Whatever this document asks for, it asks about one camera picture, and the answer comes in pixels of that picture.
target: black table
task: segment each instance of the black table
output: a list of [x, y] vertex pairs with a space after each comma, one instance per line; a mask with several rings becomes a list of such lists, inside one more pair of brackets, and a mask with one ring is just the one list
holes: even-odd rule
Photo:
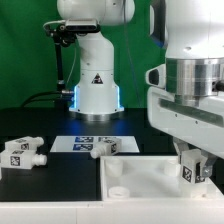
[[[49, 153], [56, 136], [134, 136], [141, 155], [174, 155], [172, 138], [148, 122], [146, 109], [126, 109], [121, 119], [87, 122], [68, 112], [49, 108], [10, 108], [0, 111], [0, 149], [4, 142], [24, 136], [41, 136], [48, 154], [46, 167], [32, 170], [2, 169], [0, 201], [101, 200], [99, 160], [89, 153]], [[213, 180], [224, 185], [223, 160], [216, 163]]]

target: triangle sticker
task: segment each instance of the triangle sticker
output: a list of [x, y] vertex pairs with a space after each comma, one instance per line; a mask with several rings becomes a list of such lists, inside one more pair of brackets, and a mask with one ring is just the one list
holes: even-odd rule
[[92, 84], [103, 84], [103, 81], [99, 74], [97, 74], [96, 77], [93, 79]]

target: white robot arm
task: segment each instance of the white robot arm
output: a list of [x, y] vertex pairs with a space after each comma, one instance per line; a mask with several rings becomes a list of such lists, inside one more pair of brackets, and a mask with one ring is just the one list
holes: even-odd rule
[[[146, 73], [154, 86], [148, 117], [174, 136], [182, 165], [202, 180], [211, 176], [216, 156], [224, 158], [223, 6], [223, 0], [155, 0], [150, 9], [151, 36], [167, 50], [166, 63]], [[188, 151], [188, 143], [200, 154]]]
[[61, 32], [75, 33], [80, 47], [80, 82], [74, 88], [70, 111], [91, 121], [116, 117], [124, 108], [114, 82], [114, 47], [102, 36], [100, 26], [130, 21], [134, 1], [58, 0], [57, 6], [64, 19]]

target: green wall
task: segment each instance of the green wall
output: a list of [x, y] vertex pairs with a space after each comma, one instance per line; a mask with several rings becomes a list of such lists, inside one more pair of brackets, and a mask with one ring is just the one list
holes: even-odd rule
[[[0, 109], [18, 107], [33, 94], [56, 89], [54, 45], [42, 29], [45, 22], [60, 19], [56, 3], [57, 0], [0, 0]], [[128, 24], [142, 107], [146, 107], [148, 89], [145, 71], [164, 61], [164, 51], [148, 37], [149, 3], [149, 0], [135, 0], [135, 16]], [[121, 103], [126, 108], [137, 108], [124, 27], [103, 27], [102, 33], [115, 47], [115, 81], [121, 87]], [[71, 70], [73, 57], [74, 46], [63, 49], [65, 78]], [[78, 80], [79, 61], [69, 87]]]

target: small white object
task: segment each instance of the small white object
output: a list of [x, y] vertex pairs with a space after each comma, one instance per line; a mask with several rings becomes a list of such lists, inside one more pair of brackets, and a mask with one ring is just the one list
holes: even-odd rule
[[165, 162], [164, 173], [170, 177], [177, 177], [180, 174], [181, 165], [178, 159], [169, 159]]
[[96, 159], [100, 156], [112, 156], [117, 154], [121, 149], [121, 139], [107, 138], [96, 143], [95, 148], [90, 152], [92, 158]]
[[125, 187], [112, 187], [108, 191], [110, 198], [126, 199], [130, 197], [130, 191]]
[[123, 172], [123, 161], [112, 157], [105, 161], [106, 174], [110, 177], [120, 177]]
[[32, 159], [32, 164], [36, 166], [45, 166], [47, 164], [47, 156], [36, 154]]
[[46, 165], [47, 157], [34, 150], [5, 150], [1, 153], [1, 166], [13, 169], [32, 169], [34, 165]]
[[41, 137], [32, 138], [24, 137], [15, 139], [12, 141], [5, 142], [6, 150], [37, 150], [37, 147], [40, 147], [44, 144], [44, 140]]
[[210, 183], [196, 172], [196, 166], [201, 162], [201, 151], [192, 149], [182, 152], [179, 189], [182, 197], [206, 197]]

